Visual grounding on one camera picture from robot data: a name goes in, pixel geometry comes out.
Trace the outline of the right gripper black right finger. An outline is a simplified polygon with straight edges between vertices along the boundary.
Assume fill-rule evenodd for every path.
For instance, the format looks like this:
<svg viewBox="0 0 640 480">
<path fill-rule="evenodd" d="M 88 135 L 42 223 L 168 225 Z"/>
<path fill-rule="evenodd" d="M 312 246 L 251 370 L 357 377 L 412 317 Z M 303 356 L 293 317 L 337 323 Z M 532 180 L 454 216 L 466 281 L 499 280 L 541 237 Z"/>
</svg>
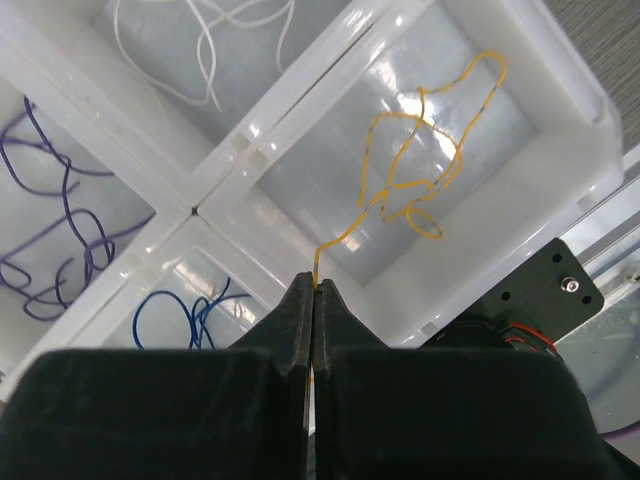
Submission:
<svg viewBox="0 0 640 480">
<path fill-rule="evenodd" d="M 322 282 L 313 313 L 321 479 L 626 479 L 558 358 L 475 326 L 386 346 Z"/>
</svg>

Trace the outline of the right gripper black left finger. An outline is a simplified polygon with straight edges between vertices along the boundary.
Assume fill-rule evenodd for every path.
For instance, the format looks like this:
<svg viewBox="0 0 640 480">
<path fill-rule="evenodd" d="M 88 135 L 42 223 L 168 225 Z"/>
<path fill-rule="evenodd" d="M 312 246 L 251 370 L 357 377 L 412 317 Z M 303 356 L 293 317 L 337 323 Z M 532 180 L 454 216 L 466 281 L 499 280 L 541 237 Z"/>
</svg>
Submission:
<svg viewBox="0 0 640 480">
<path fill-rule="evenodd" d="M 313 285 L 231 346 L 64 349 L 32 363 L 1 417 L 5 479 L 303 479 Z"/>
</svg>

